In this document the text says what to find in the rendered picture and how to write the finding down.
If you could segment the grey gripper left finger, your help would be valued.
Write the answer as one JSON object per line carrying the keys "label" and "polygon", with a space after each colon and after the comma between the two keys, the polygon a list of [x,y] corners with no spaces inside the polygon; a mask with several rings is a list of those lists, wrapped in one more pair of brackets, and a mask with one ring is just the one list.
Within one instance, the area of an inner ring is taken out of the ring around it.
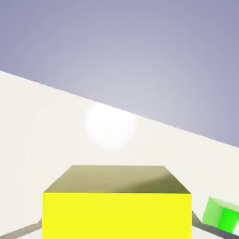
{"label": "grey gripper left finger", "polygon": [[26,227],[23,227],[23,228],[15,230],[15,231],[9,232],[7,234],[1,235],[0,239],[18,239],[19,237],[28,235],[28,234],[35,232],[41,228],[42,228],[42,219],[40,219],[35,224],[30,224]]}

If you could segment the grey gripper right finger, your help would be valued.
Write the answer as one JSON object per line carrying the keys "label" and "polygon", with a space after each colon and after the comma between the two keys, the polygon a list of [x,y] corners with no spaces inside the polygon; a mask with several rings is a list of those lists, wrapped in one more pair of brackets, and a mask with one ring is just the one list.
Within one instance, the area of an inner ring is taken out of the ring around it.
{"label": "grey gripper right finger", "polygon": [[226,232],[217,227],[203,224],[197,215],[192,211],[192,227],[203,233],[203,239],[239,239],[239,235]]}

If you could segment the small green cube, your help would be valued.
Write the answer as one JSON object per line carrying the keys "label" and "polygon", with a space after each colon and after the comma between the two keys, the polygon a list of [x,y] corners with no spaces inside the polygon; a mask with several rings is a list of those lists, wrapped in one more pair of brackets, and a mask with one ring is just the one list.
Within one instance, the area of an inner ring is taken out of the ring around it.
{"label": "small green cube", "polygon": [[239,205],[209,197],[202,223],[239,236]]}

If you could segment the small yellow cube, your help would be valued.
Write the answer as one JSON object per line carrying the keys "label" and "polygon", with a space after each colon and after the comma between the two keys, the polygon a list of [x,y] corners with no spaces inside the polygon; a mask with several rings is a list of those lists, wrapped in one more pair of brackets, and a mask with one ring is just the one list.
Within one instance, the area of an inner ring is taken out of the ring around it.
{"label": "small yellow cube", "polygon": [[74,165],[43,193],[42,239],[191,239],[191,214],[164,166]]}

